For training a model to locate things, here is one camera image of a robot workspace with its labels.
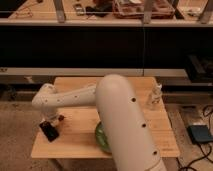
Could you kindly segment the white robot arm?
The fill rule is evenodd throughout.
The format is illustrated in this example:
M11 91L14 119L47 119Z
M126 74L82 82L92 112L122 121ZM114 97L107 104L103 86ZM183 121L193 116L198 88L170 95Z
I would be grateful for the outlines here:
M32 105L49 122L58 118L55 108L94 105L117 171L167 171L134 88L124 76L106 75L96 85L63 93L46 83Z

